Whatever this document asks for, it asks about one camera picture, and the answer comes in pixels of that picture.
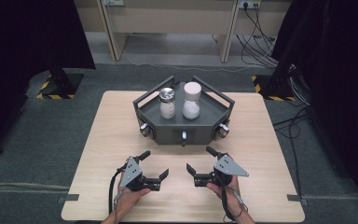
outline white bottle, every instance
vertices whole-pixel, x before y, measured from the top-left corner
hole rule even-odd
[[[171,88],[164,88],[159,91],[158,99],[160,101],[159,113],[165,119],[171,119],[175,116],[175,92]]]
[[[201,85],[197,82],[185,84],[185,103],[183,116],[187,119],[196,119],[200,115]]]

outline carpeted floor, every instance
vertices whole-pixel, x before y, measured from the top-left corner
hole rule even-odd
[[[68,72],[85,74],[75,99],[36,99],[48,73],[35,76],[30,81],[29,99],[1,144],[4,153],[0,155],[0,223],[68,223],[61,219],[62,198],[72,183],[105,91],[148,91],[169,76],[181,80],[198,76],[220,91],[253,92],[251,76],[269,75],[272,71],[249,68],[229,73],[97,64],[96,70]],[[273,123],[292,118],[304,107],[299,101],[265,103]],[[295,158],[286,135],[287,128],[277,132],[297,185]],[[304,223],[358,223],[358,188],[334,170],[307,117],[293,127],[293,136],[301,193],[308,203],[303,206]]]

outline power outlet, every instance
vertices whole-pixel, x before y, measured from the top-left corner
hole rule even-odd
[[[244,4],[247,3],[247,9],[256,9],[260,8],[261,0],[241,0],[240,1],[240,8],[244,8]]]
[[[103,0],[106,6],[124,7],[124,0]]]

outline metal jar lid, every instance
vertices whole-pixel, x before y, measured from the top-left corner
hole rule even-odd
[[[171,88],[164,88],[159,91],[158,96],[162,103],[172,103],[175,100],[175,91]]]

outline white jar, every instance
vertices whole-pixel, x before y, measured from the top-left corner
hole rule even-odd
[[[196,119],[200,115],[201,85],[197,82],[187,82],[184,89],[183,116],[187,119]]]
[[[175,92],[171,88],[164,88],[159,91],[158,99],[159,113],[165,119],[171,119],[175,116]]]

